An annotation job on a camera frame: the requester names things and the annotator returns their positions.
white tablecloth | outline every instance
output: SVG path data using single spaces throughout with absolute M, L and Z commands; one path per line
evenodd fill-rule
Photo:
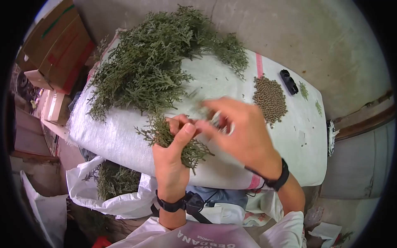
M 116 47 L 118 42 L 116 35 L 109 47 Z M 188 91 L 199 88 L 200 94 L 206 98 L 230 96 L 252 103 L 254 76 L 261 75 L 263 71 L 270 80 L 275 79 L 287 96 L 288 113 L 282 117 L 282 122 L 275 123 L 273 129 L 268 125 L 273 144 L 301 186 L 321 184 L 327 167 L 327 131 L 324 111 L 320 116 L 315 107 L 317 100 L 324 109 L 320 92 L 284 66 L 252 51 L 247 50 L 247 53 L 249 67 L 244 73 L 246 81 L 236 76 L 230 67 L 215 56 L 204 55 L 202 59 L 183 60 L 182 70 L 187 70 L 196 79 L 188 84 Z M 103 61 L 107 59 L 108 53 L 105 51 Z M 289 94 L 279 75 L 282 69 L 287 69 L 297 84 L 299 81 L 306 84 L 308 101 L 300 92 L 293 96 Z M 147 116 L 141 116 L 139 111 L 112 108 L 106 123 L 102 123 L 95 122 L 86 115 L 90 109 L 87 99 L 92 97 L 93 89 L 87 87 L 93 79 L 92 73 L 93 71 L 90 72 L 87 85 L 69 119 L 68 141 L 115 163 L 154 176 L 151 148 L 143 136 L 134 130 L 134 126 L 141 128 L 146 124 Z M 197 115 L 188 101 L 175 106 L 178 110 L 166 112 L 167 116 L 185 113 L 194 118 Z M 198 164 L 196 176 L 191 172 L 190 185 L 227 189 L 258 188 L 262 185 L 261 178 L 245 170 L 230 155 L 220 151 L 204 137 L 199 135 L 198 138 L 208 144 L 215 156 L 208 156 L 205 162 Z

hand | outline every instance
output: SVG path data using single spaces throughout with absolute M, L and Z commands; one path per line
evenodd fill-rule
M 181 162 L 182 149 L 195 136 L 194 121 L 186 115 L 166 118 L 170 131 L 175 138 L 169 147 L 159 144 L 152 147 L 156 178 L 158 183 L 157 195 L 161 200 L 169 203 L 177 202 L 184 197 L 190 171 Z
M 202 104 L 212 111 L 221 111 L 220 123 L 229 125 L 233 122 L 235 129 L 229 136 L 218 132 L 208 121 L 199 120 L 196 122 L 199 131 L 246 167 L 269 180 L 279 179 L 282 171 L 281 157 L 273 148 L 258 106 L 226 97 L 205 100 Z

green tape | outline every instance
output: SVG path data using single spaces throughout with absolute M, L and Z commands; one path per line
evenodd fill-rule
M 44 39 L 44 37 L 50 32 L 50 30 L 55 26 L 55 24 L 59 21 L 59 19 L 69 10 L 74 8 L 74 4 L 72 4 L 71 6 L 67 7 L 62 14 L 44 31 L 43 35 L 41 36 L 42 39 Z

black clip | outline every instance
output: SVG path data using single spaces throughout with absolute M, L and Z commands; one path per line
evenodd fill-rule
M 291 93 L 291 95 L 294 95 L 298 93 L 298 87 L 295 84 L 294 80 L 289 74 L 289 71 L 287 70 L 281 70 L 280 71 L 281 78 L 284 81 L 285 86 L 287 87 L 288 91 Z
M 190 215 L 200 212 L 204 207 L 204 200 L 201 196 L 191 191 L 185 195 L 183 203 L 186 206 L 186 213 Z

black wristband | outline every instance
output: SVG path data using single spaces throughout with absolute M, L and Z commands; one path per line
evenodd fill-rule
M 281 163 L 282 163 L 282 171 L 278 180 L 274 181 L 263 178 L 265 180 L 265 184 L 270 188 L 273 188 L 276 192 L 278 192 L 280 188 L 287 182 L 289 177 L 288 165 L 283 158 L 281 159 Z
M 157 196 L 157 202 L 164 210 L 167 212 L 175 213 L 178 209 L 186 210 L 186 212 L 190 215 L 193 215 L 197 212 L 200 212 L 204 207 L 204 200 L 197 193 L 193 193 L 189 191 L 182 197 L 179 201 L 175 203 L 169 203 L 164 200 L 161 200 Z

